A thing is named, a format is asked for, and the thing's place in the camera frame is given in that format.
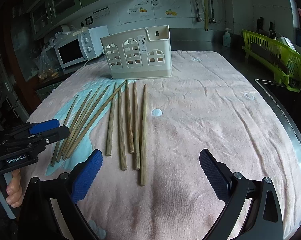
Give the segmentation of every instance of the soap dispenser bottle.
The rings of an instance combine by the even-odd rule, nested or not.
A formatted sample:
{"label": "soap dispenser bottle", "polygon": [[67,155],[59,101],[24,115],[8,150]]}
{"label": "soap dispenser bottle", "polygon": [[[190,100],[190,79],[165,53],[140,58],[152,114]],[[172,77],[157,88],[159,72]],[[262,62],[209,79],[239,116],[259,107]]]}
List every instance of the soap dispenser bottle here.
{"label": "soap dispenser bottle", "polygon": [[228,31],[231,31],[231,29],[226,28],[226,32],[223,36],[223,46],[230,47],[230,33]]}

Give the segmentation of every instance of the metal screw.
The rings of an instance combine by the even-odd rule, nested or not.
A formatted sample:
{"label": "metal screw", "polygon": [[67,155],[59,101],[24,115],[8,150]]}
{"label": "metal screw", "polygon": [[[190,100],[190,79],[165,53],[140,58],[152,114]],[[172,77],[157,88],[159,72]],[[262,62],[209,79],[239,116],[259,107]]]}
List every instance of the metal screw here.
{"label": "metal screw", "polygon": [[264,180],[266,181],[266,183],[270,184],[271,183],[271,179],[269,177],[265,177]]}
{"label": "metal screw", "polygon": [[59,177],[61,179],[67,179],[68,178],[68,173],[67,172],[63,172]]}
{"label": "metal screw", "polygon": [[235,178],[237,179],[241,179],[243,177],[243,175],[240,172],[235,172],[234,173]]}
{"label": "metal screw", "polygon": [[33,178],[31,178],[31,183],[36,183],[38,181],[38,177],[33,177]]}

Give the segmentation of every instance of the wall notice sticker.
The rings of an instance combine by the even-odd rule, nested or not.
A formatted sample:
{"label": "wall notice sticker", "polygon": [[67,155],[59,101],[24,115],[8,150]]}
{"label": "wall notice sticker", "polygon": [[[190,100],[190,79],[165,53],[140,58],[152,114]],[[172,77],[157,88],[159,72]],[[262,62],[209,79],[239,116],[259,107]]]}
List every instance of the wall notice sticker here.
{"label": "wall notice sticker", "polygon": [[138,40],[140,54],[147,54],[145,35],[138,35],[137,40]]}
{"label": "wall notice sticker", "polygon": [[108,7],[102,8],[102,9],[99,9],[99,10],[93,12],[93,20],[97,20],[99,18],[108,16],[108,15],[111,15],[109,8]]}

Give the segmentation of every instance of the pink cloth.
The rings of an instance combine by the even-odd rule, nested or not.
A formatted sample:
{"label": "pink cloth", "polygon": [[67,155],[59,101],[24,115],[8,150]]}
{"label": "pink cloth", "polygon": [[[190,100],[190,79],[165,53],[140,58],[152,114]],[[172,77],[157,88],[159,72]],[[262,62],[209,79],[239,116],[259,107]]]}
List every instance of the pink cloth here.
{"label": "pink cloth", "polygon": [[[138,185],[139,172],[133,169],[133,155],[127,149],[128,169],[120,170],[116,101],[112,156],[103,156],[102,168],[78,203],[84,217],[105,229],[106,239],[202,239],[224,207],[199,165],[199,153],[207,148],[232,172],[247,179],[273,180],[287,237],[301,221],[301,172],[292,143],[272,109],[218,53],[173,51],[172,66],[170,78],[137,81],[139,107],[143,85],[148,86],[146,186]],[[79,69],[29,121],[54,117],[100,71],[108,73],[107,62]],[[162,110],[161,116],[152,116],[156,108]],[[90,133],[93,148],[102,152],[108,118],[109,112]],[[25,169],[25,181],[33,176],[56,178],[64,171],[60,168],[45,176],[52,151],[48,146],[39,161]],[[239,233],[248,208],[246,201],[231,238]]]}

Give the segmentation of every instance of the white plastic basket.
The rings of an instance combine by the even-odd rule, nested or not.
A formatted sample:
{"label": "white plastic basket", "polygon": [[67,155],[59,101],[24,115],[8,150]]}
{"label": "white plastic basket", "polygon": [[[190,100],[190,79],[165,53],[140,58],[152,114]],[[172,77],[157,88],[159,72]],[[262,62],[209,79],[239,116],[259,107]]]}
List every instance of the white plastic basket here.
{"label": "white plastic basket", "polygon": [[101,38],[113,79],[172,75],[169,26],[125,31]]}

